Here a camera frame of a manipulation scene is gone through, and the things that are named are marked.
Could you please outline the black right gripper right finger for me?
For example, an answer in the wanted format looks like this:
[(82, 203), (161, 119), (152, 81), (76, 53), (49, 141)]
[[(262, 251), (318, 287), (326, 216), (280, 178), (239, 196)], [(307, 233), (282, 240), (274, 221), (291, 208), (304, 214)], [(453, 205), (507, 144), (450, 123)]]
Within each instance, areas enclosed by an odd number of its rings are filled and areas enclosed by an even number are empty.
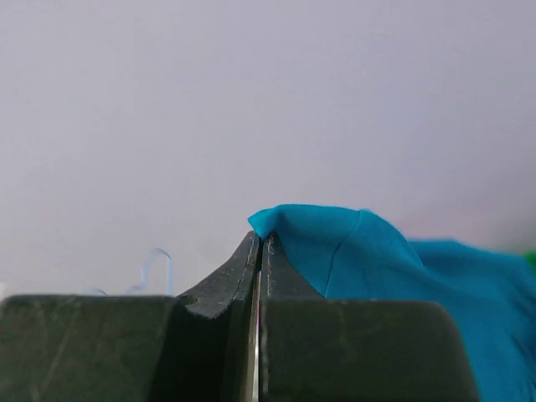
[(461, 335), (440, 305), (327, 299), (275, 234), (260, 272), (261, 400), (479, 400)]

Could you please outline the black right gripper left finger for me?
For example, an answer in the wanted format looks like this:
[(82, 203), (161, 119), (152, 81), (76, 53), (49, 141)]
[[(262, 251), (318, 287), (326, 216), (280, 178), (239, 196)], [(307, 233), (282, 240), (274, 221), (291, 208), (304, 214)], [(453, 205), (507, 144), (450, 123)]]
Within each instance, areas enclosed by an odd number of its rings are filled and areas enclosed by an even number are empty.
[(4, 401), (217, 401), (259, 253), (248, 233), (178, 296), (17, 295), (1, 304)]

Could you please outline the blue t shirt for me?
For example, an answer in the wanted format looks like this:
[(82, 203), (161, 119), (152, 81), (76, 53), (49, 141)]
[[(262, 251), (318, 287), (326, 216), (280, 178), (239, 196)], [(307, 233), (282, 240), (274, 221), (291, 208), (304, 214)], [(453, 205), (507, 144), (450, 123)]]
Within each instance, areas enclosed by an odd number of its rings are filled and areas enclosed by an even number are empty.
[(365, 210), (283, 204), (250, 216), (328, 298), (441, 304), (461, 331), (481, 397), (535, 398), (535, 274), (519, 255), (451, 240), (409, 240)]

